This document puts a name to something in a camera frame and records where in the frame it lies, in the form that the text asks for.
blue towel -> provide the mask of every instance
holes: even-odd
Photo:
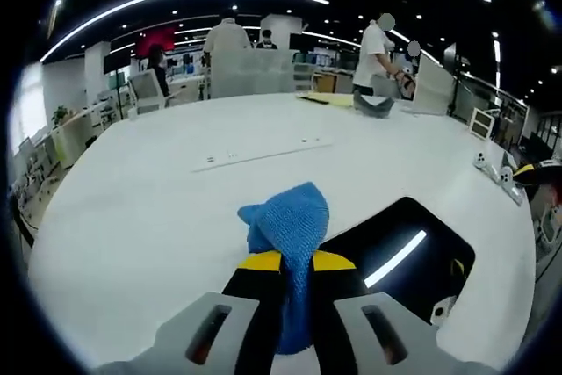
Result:
[[[312,182],[281,192],[265,204],[243,206],[251,253],[276,249],[288,273],[283,325],[277,352],[299,353],[312,344],[309,327],[308,269],[328,229],[328,204]]]

white tabletop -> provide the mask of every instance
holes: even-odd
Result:
[[[279,154],[303,146],[317,148]],[[313,181],[328,201],[330,238],[408,195],[476,253],[439,346],[500,368],[527,325],[535,246],[528,202],[517,206],[472,166],[481,150],[500,165],[498,146],[453,119],[399,107],[373,119],[290,94],[149,113],[112,125],[68,173],[29,278],[85,364],[127,360],[162,323],[225,286],[248,254],[240,206]],[[276,357],[272,373],[318,373],[318,364],[307,350]]]

person in white shirt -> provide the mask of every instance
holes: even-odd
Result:
[[[208,34],[203,53],[205,64],[210,66],[211,53],[217,50],[239,50],[251,47],[246,30],[236,24],[234,19],[236,12],[231,9],[224,11],[221,15],[222,21],[215,26]]]
[[[386,77],[386,74],[402,84],[408,93],[415,91],[415,82],[411,76],[406,75],[396,65],[390,62],[388,51],[393,43],[386,37],[385,32],[378,26],[374,19],[363,32],[361,50],[359,52],[359,63],[353,77],[353,93],[362,96],[372,96],[373,88],[371,79],[374,75]]]

yellow and black device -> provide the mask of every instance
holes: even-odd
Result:
[[[223,294],[259,301],[236,363],[235,373],[270,373],[282,328],[286,292],[283,257],[277,251],[248,257]],[[322,374],[354,373],[355,358],[334,301],[368,294],[356,266],[317,250],[310,263],[312,340]]]
[[[545,160],[527,164],[513,175],[513,181],[521,186],[562,183],[562,163],[558,160]]]
[[[249,256],[228,281],[223,294],[259,301],[242,341],[235,373],[270,373],[281,333],[285,291],[283,257],[276,250]]]
[[[368,294],[355,264],[343,256],[317,250],[311,271],[311,331],[322,375],[357,372],[346,328],[334,301]]]

white chair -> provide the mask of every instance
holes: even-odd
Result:
[[[153,69],[148,69],[129,78],[129,91],[133,101],[133,107],[138,114],[160,110],[168,105],[172,98],[165,97],[156,79]]]

